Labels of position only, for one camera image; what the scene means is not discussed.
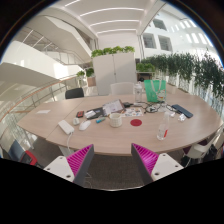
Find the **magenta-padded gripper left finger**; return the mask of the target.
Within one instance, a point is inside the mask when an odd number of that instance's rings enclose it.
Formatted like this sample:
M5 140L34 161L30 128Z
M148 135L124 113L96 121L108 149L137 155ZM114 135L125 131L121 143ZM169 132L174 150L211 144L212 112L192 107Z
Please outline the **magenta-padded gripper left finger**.
M83 186L93 156L94 145L90 144L67 157L58 156L44 170Z

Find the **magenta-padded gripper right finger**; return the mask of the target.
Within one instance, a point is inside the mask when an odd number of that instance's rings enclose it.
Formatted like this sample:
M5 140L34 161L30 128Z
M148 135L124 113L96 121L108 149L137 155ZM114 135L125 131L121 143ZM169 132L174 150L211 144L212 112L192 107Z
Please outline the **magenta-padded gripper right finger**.
M132 143L131 153L145 185L183 169L183 166L167 153L157 154Z

